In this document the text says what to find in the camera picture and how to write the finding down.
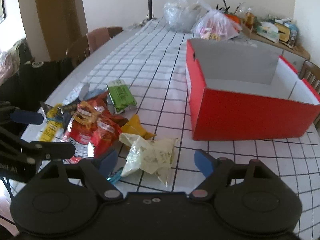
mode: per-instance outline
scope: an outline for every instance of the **pink cloth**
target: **pink cloth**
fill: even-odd
[[[99,49],[103,44],[110,40],[107,27],[102,27],[87,33],[90,54]]]

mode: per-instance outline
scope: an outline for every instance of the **checkered tablecloth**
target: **checkered tablecloth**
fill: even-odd
[[[148,22],[135,36],[102,60],[80,82],[90,83],[90,90],[105,89],[106,83],[123,79],[135,96],[141,123],[156,139],[180,138],[175,145],[168,187],[156,176],[138,171],[122,178],[116,187],[124,194],[137,192],[184,191],[189,194],[204,176],[194,164],[194,152],[201,148],[215,158],[226,157],[247,164],[258,158],[300,197],[303,213],[295,232],[302,239],[320,236],[320,146],[312,125],[301,138],[252,141],[193,141],[186,84],[186,42],[193,34],[167,31],[162,20]],[[252,43],[243,35],[234,41]],[[124,166],[128,150],[121,143],[116,170]],[[21,184],[14,190],[16,193]]]

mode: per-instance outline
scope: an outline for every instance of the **red box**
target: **red box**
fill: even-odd
[[[286,59],[242,43],[189,40],[186,77],[194,140],[300,137],[320,112]]]

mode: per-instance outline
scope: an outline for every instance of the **bottle of oil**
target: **bottle of oil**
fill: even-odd
[[[252,13],[252,9],[249,8],[248,11],[245,14],[244,17],[244,24],[250,29],[252,30],[253,28],[253,23],[254,23],[254,15]]]

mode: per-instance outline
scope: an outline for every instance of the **green snack package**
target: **green snack package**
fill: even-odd
[[[115,113],[121,114],[125,110],[137,108],[137,102],[131,94],[128,86],[121,79],[107,84],[111,101],[115,107]]]

